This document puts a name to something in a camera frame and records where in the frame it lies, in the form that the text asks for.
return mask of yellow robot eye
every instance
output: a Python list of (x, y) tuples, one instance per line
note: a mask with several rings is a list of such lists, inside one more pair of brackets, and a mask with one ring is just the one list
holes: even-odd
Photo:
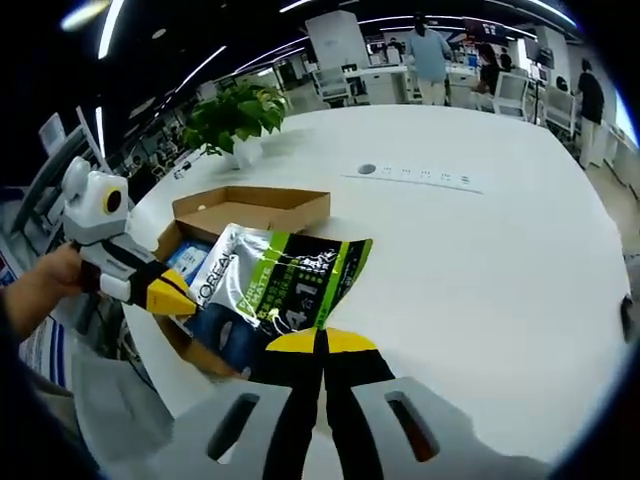
[(106, 214), (115, 213), (122, 203), (122, 193), (117, 188), (107, 192), (103, 199), (104, 212)]

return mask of ceiling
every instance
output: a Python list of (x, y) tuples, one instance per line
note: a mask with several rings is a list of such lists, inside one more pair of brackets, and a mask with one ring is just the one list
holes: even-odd
[[(37, 131), (53, 112), (60, 113), (69, 130), (77, 123), (74, 109), (80, 105), (95, 129), (94, 111), (102, 106), (106, 150), (113, 153), (127, 132), (151, 121), (166, 94), (221, 46), (226, 45), (226, 50), (202, 68), (170, 106), (193, 95), (204, 81), (229, 74), (303, 37), (305, 20), (337, 8), (354, 12), (359, 20), (415, 11), (480, 17), (511, 26), (535, 20), (515, 6), (539, 15), (537, 23), (543, 19), (563, 23), (530, 0), (360, 0), (338, 5), (345, 1), (315, 0), (280, 13), (293, 0), (124, 0), (109, 53), (102, 60), (97, 59), (97, 52), (107, 11), (79, 32), (67, 33), (60, 29), (60, 21), (80, 0), (16, 3), (12, 31), (2, 33), (8, 47), (3, 60), (8, 60), (13, 80), (3, 91), (5, 118), (12, 125), (3, 133), (3, 145), (11, 158), (21, 161), (4, 179), (10, 178), (7, 181), (12, 184), (30, 183), (45, 160)], [(405, 24), (407, 20), (390, 20), (363, 25), (362, 30), (368, 35), (380, 27)], [(153, 39), (159, 29), (166, 33)], [(129, 118), (132, 110), (152, 98), (147, 109)]]

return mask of light blue shirt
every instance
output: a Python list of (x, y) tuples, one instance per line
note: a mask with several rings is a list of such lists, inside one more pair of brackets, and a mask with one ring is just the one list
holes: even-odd
[(444, 83), (447, 76), (445, 55), (451, 55), (451, 47), (435, 30), (426, 29), (424, 37), (414, 30), (409, 33), (408, 53), (415, 59), (416, 74), (420, 80)]

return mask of green leaves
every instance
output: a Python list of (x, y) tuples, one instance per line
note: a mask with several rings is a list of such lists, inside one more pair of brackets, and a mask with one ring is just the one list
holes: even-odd
[(233, 153), (233, 139), (229, 132), (220, 132), (218, 135), (218, 145), (227, 153)]
[(280, 130), (280, 125), (282, 125), (282, 117), (277, 109), (272, 108), (271, 110), (266, 110), (261, 119), (262, 126), (267, 130), (267, 132), (273, 132), (274, 128)]
[(242, 113), (249, 115), (251, 118), (254, 118), (256, 120), (260, 120), (260, 118), (264, 114), (264, 107), (258, 100), (250, 100), (248, 102), (239, 103), (238, 109), (240, 109)]
[(243, 83), (197, 105), (184, 139), (193, 148), (205, 145), (207, 153), (232, 154), (234, 134), (245, 141), (261, 136), (263, 127), (269, 133), (280, 130), (284, 116), (285, 100), (279, 90)]

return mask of potted plant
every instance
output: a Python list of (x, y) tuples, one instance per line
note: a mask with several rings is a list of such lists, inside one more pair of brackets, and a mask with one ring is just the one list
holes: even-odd
[(284, 97), (272, 87), (243, 83), (221, 91), (196, 105), (187, 122), (184, 140), (192, 148), (205, 146), (208, 154), (227, 157), (231, 167), (251, 164), (260, 155), (263, 129), (280, 131), (284, 120)]

